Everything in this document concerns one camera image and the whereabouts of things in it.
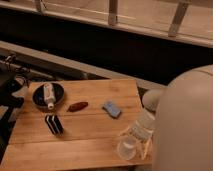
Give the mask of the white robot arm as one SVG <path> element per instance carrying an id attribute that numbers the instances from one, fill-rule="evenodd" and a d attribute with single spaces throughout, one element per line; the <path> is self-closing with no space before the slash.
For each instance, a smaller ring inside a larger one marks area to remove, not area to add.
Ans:
<path id="1" fill-rule="evenodd" d="M 142 103 L 154 120 L 153 171 L 213 171 L 213 65 L 194 68 Z"/>

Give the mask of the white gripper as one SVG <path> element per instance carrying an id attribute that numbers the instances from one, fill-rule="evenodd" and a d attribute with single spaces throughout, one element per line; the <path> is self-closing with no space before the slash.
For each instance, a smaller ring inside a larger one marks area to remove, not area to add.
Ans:
<path id="1" fill-rule="evenodd" d="M 143 109 L 131 126 L 122 130 L 118 136 L 133 134 L 140 141 L 146 141 L 141 146 L 141 159 L 144 160 L 152 150 L 152 139 L 149 139 L 155 129 L 155 117 L 146 109 Z"/>

